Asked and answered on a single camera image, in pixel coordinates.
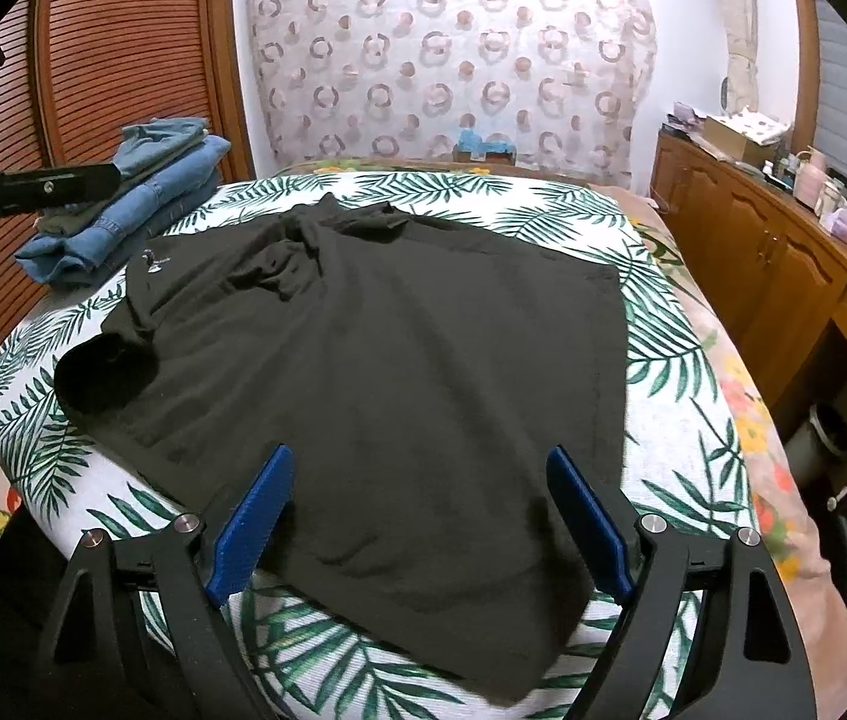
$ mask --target stack of folded clothes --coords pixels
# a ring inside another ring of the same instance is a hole
[[[206,119],[153,119],[122,129],[113,156],[122,177],[111,199],[53,209],[16,252],[40,284],[98,286],[143,244],[204,204],[220,185],[218,163],[230,150]]]

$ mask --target gray trash bin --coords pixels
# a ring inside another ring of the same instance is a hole
[[[814,403],[783,448],[797,487],[804,487],[847,455],[847,422],[830,403]]]

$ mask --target bed sheet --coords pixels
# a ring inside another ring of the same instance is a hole
[[[762,509],[753,509],[758,498],[751,495],[744,460],[745,448],[763,434],[746,422],[738,429],[708,359],[713,338],[698,337],[616,201],[579,186],[476,172],[319,172],[224,187],[167,234],[240,223],[316,202],[326,191],[346,205],[388,201],[616,266],[630,334],[623,490],[641,512],[663,514],[693,533],[729,536],[765,520]],[[0,464],[66,555],[86,529],[103,527],[114,538],[129,538],[163,527],[176,514],[169,501],[77,432],[52,390],[56,361],[98,333],[123,295],[122,271],[95,292],[51,295],[0,346]],[[729,390],[731,400],[734,392]],[[647,717],[665,715],[672,704],[699,603],[698,595],[684,595]],[[146,594],[143,609],[151,635],[170,647],[158,597]],[[540,687],[501,707],[373,640],[276,577],[257,572],[252,588],[225,607],[271,701],[296,717],[336,718],[563,717],[617,614],[609,598],[596,594]]]

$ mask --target louvered wooden door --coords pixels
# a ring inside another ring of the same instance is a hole
[[[252,178],[232,35],[230,0],[19,1],[0,23],[0,170],[104,161],[126,124],[202,116],[233,143],[223,180]],[[44,293],[12,260],[32,221],[0,221],[0,342]]]

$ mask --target box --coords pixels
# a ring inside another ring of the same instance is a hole
[[[704,129],[701,134],[705,141],[712,143],[727,156],[740,162],[746,162],[753,167],[762,169],[763,164],[768,159],[773,160],[777,156],[776,143],[770,143],[769,146],[758,146],[746,135],[741,135],[711,116],[708,116],[704,122]]]

